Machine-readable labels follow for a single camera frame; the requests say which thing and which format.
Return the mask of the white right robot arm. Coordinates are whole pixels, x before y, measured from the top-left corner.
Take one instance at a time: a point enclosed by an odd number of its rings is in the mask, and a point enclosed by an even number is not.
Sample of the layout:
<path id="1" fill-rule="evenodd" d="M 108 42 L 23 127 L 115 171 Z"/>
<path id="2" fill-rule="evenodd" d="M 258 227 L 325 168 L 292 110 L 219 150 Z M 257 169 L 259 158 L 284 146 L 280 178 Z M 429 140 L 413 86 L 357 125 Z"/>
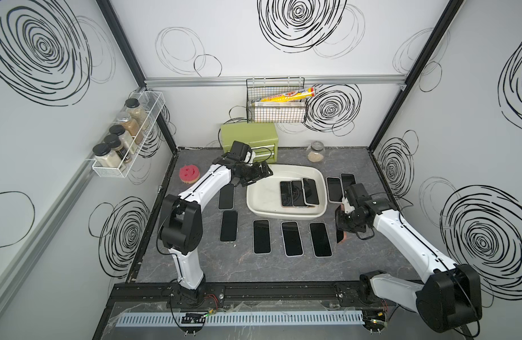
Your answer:
<path id="1" fill-rule="evenodd" d="M 335 211 L 336 229 L 360 235 L 367 230 L 384 235 L 408 260 L 420 283 L 399 279 L 385 271 L 360 276 L 359 297 L 364 304 L 391 300 L 417 313 L 431 330 L 457 330 L 482 318 L 479 274 L 459 264 L 428 242 L 395 205 L 373 198 L 362 184 L 351 184 Z"/>

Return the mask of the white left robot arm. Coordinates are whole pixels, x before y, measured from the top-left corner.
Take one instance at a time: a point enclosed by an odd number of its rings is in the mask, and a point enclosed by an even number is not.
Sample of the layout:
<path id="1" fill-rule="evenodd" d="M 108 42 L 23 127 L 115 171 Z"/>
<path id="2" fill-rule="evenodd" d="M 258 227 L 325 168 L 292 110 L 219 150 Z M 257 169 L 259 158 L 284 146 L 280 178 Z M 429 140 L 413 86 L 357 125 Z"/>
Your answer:
<path id="1" fill-rule="evenodd" d="M 177 269 L 177 293 L 190 303 L 204 298 L 205 275 L 197 248 L 203 236 L 202 211 L 226 185 L 243 187 L 273 175 L 266 159 L 257 160 L 255 151 L 239 141 L 231 150 L 216 158 L 207 172 L 180 194 L 163 199 L 158 239 L 173 258 Z"/>

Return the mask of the white plastic storage box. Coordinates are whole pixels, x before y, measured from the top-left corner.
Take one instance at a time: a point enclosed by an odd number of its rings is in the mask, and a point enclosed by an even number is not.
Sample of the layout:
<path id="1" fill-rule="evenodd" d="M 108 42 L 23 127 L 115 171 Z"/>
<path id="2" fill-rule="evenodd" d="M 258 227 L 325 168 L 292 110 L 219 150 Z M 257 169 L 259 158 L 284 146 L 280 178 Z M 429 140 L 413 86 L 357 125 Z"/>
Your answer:
<path id="1" fill-rule="evenodd" d="M 279 220 L 314 220 L 320 218 L 327 209 L 328 194 L 323 174 L 313 168 L 289 164 L 270 164 L 273 175 L 259 180 L 247 188 L 246 201 L 252 213 L 261 218 Z M 315 181 L 319 205 L 308 207 L 284 207 L 280 195 L 281 181 L 302 180 L 310 178 Z"/>

